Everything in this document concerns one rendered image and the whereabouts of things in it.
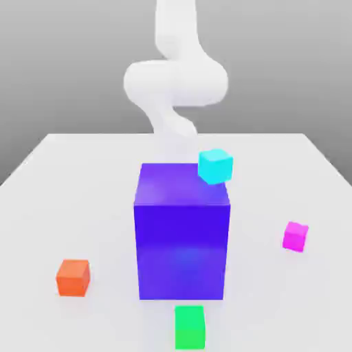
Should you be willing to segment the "small orange cube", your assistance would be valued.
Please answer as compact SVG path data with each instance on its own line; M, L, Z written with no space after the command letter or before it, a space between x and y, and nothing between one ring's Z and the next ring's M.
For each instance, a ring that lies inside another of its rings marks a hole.
M88 260L64 259L56 274L59 295L84 297L90 278Z

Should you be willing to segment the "small magenta cube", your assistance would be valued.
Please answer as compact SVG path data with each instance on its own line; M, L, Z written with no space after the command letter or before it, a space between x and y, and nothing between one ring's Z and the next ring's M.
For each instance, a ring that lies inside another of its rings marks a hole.
M290 221L285 228L283 248L295 252L303 252L308 230L308 225L301 225Z

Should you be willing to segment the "small cyan cube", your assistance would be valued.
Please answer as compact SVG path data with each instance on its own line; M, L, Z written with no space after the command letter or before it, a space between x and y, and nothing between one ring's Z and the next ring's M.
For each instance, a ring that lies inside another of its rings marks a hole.
M220 148L201 151L198 158L198 176L207 184L220 184L232 179L234 158Z

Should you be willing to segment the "large purple box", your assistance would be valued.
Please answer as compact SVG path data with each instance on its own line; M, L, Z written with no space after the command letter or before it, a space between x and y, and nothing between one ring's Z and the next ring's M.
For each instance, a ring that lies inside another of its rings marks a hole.
M142 300L221 300L230 200L196 164L143 163L133 204Z

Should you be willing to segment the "small green cube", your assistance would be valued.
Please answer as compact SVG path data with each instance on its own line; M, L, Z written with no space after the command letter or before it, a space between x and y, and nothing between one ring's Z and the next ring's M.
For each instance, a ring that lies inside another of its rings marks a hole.
M202 305L175 307L175 349L203 350L206 345L206 322Z

